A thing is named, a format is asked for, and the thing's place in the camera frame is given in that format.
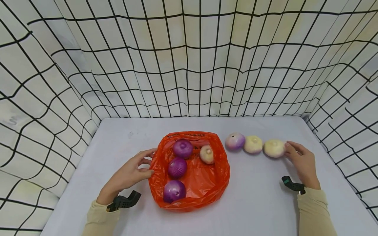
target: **onion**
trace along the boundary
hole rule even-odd
[[[164,186],[164,202],[172,203],[184,197],[186,197],[186,188],[181,181],[171,180]]]
[[[255,135],[247,136],[243,148],[248,153],[257,154],[262,151],[262,140]]]
[[[285,153],[285,144],[279,139],[270,139],[264,143],[264,153],[274,158],[281,157]]]
[[[178,179],[186,173],[186,169],[186,161],[180,157],[176,157],[168,165],[168,175],[172,179]]]
[[[238,132],[230,134],[226,139],[226,147],[229,150],[238,150],[243,147],[244,143],[244,135]]]
[[[186,139],[179,139],[173,144],[173,153],[177,157],[187,158],[193,152],[193,145]]]
[[[214,155],[210,145],[201,147],[200,158],[206,164],[214,164]]]

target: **black device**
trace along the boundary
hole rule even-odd
[[[139,201],[141,196],[142,194],[134,190],[131,192],[129,197],[116,196],[113,203],[108,206],[108,209],[110,212],[112,212],[118,210],[119,208],[133,207]]]
[[[299,183],[293,183],[291,181],[290,176],[284,176],[281,178],[283,181],[283,184],[288,187],[289,189],[299,192],[300,195],[305,194],[305,185],[304,184],[299,184]]]

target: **forearm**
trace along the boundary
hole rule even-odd
[[[305,188],[298,195],[299,236],[336,236],[323,190]]]
[[[121,211],[108,212],[106,208],[106,205],[92,202],[82,236],[113,235]]]

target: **wrist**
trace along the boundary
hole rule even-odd
[[[101,189],[96,202],[101,205],[109,205],[113,202],[114,198],[118,196],[119,193],[120,191],[105,185]]]
[[[313,178],[307,179],[306,181],[303,182],[303,184],[307,188],[312,188],[312,189],[315,189],[315,190],[320,190],[321,189],[320,182],[319,182],[319,180],[318,180],[317,177],[313,177]]]

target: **tabletop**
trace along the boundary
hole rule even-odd
[[[338,235],[378,232],[378,225],[301,118],[206,117],[104,119],[41,235],[81,235],[91,202],[121,165],[139,151],[157,147],[168,133],[189,130],[216,133],[222,142],[228,134],[240,132],[263,141],[301,143],[315,154]],[[290,161],[243,150],[226,152],[231,175],[220,200],[197,211],[173,213],[157,206],[145,180],[121,193],[128,196],[136,190],[142,197],[134,207],[121,210],[114,235],[297,235],[297,193],[281,181],[285,175],[299,181]]]

